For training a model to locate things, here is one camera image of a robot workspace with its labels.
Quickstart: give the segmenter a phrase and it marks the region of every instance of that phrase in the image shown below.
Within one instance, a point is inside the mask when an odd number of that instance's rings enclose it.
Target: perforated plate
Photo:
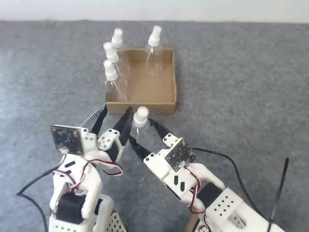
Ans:
[[[126,232],[125,226],[116,212],[112,213],[106,232]]]
[[[231,189],[226,188],[207,208],[206,215],[217,225],[222,225],[242,202],[242,198]]]

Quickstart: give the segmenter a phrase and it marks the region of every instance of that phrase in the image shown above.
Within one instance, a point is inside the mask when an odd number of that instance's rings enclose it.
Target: cardboard tray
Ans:
[[[131,68],[127,102],[114,102],[106,95],[105,103],[110,114],[123,114],[131,105],[134,111],[146,106],[152,114],[173,114],[177,100],[175,62],[172,49],[164,49],[164,66],[161,76],[148,75],[144,49],[124,50],[119,56]]]

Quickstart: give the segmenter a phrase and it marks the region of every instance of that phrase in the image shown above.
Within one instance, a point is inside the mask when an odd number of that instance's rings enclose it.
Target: clear plastic bottle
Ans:
[[[116,49],[112,46],[111,42],[106,42],[103,44],[103,48],[106,53],[107,59],[115,67],[119,78],[124,83],[125,88],[129,86],[129,75],[130,75],[130,66],[119,58]]]
[[[153,148],[154,140],[152,138],[151,126],[148,120],[149,110],[145,106],[140,106],[133,116],[131,136],[136,142],[150,150]]]
[[[118,78],[118,73],[116,72],[115,67],[109,60],[103,62],[106,75],[106,94],[111,101],[115,102],[126,102],[127,97],[124,92],[123,84]]]
[[[160,26],[154,26],[145,48],[147,54],[146,67],[150,76],[160,76],[163,71],[163,49],[160,44],[161,31]]]

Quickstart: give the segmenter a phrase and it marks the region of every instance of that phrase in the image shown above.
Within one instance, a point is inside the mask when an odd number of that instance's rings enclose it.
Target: white spray nozzle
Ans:
[[[103,44],[103,48],[105,50],[107,59],[111,63],[116,63],[119,60],[118,54],[116,52],[116,49],[112,46],[111,42],[104,43]]]
[[[153,32],[149,36],[148,43],[152,47],[157,47],[160,43],[160,35],[161,35],[162,27],[155,25]]]
[[[122,36],[124,34],[124,31],[121,28],[116,28],[114,30],[114,35],[112,36],[112,46],[114,48],[120,48],[122,45]]]
[[[145,106],[140,106],[133,116],[133,123],[135,127],[143,127],[148,120],[149,110]]]
[[[104,68],[105,68],[106,79],[108,81],[116,80],[118,78],[118,74],[117,74],[116,69],[113,66],[113,64],[109,60],[105,60],[103,62],[103,65],[104,65]]]

